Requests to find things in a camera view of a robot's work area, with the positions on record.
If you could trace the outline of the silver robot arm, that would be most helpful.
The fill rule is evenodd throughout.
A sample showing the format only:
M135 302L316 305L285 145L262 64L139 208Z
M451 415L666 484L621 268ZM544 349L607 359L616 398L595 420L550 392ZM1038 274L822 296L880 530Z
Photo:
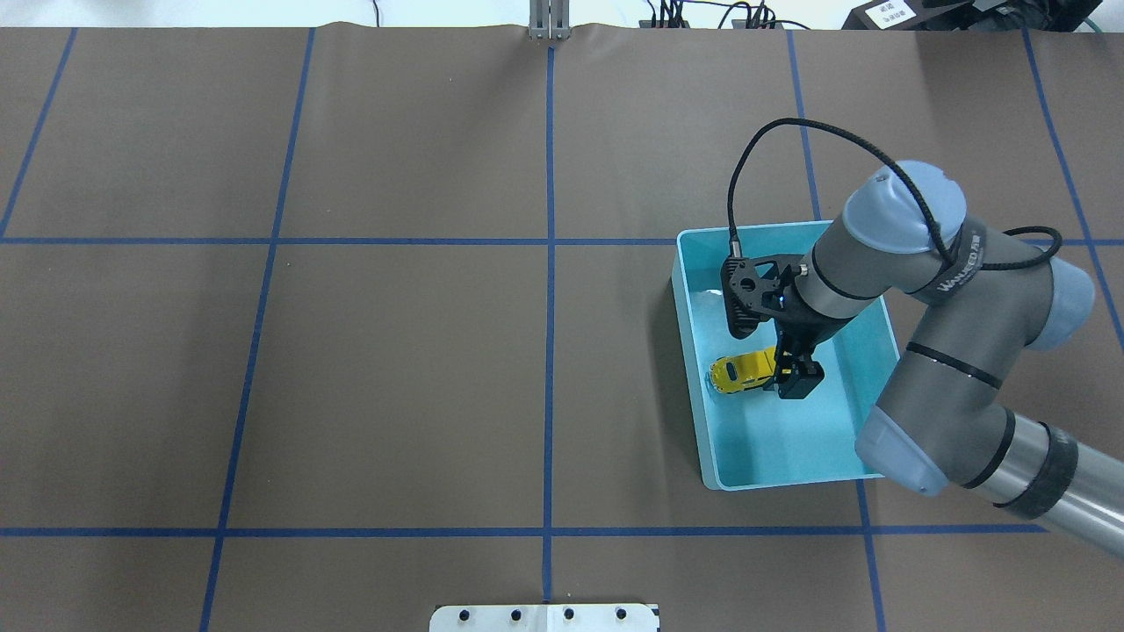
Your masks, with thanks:
M1019 353L1060 347L1091 316L1091 276L988 227L942 169L906 161L847 197L783 303L825 341L887 291L926 312L856 436L863 463L926 496L959 485L1120 557L1120 460L997 403Z

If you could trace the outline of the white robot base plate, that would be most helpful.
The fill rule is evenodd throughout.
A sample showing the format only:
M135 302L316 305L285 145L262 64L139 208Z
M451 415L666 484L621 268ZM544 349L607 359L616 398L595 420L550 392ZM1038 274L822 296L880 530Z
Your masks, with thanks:
M658 605L643 603L448 605L429 631L661 631Z

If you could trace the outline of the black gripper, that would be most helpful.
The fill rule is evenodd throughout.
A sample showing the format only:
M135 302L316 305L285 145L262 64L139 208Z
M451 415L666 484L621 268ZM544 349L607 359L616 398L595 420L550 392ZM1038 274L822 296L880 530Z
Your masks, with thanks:
M815 347L846 327L855 316L835 319L815 312L798 291L783 291L778 299L776 325L776 392L779 399L807 399L825 379L822 364L812 356Z

